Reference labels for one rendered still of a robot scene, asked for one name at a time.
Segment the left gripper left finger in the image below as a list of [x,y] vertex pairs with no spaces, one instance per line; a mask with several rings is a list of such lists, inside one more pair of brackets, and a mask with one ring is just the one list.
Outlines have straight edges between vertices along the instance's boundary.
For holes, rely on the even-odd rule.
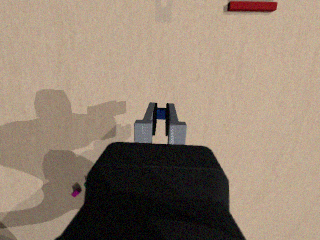
[[134,143],[152,143],[157,123],[157,103],[150,102],[143,120],[134,123]]

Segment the dark red rod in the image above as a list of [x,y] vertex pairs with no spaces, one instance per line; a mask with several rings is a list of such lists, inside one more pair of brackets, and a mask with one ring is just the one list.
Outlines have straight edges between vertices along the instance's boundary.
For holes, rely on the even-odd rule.
[[227,11],[273,12],[278,2],[230,1]]

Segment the small magenta block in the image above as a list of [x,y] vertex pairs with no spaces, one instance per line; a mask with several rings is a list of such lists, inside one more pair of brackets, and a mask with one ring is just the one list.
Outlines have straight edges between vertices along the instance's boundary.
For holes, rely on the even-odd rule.
[[78,187],[71,195],[76,197],[82,190]]

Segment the small blue block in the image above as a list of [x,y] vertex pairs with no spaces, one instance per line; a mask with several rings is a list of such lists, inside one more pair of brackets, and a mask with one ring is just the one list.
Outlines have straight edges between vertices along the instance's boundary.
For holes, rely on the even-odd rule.
[[166,108],[157,108],[157,119],[166,120]]

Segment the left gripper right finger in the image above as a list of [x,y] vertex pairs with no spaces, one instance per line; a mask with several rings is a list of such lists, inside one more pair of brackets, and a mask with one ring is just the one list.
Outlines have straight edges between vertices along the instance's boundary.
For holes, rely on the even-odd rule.
[[165,131],[168,144],[185,145],[186,122],[179,122],[174,103],[166,103]]

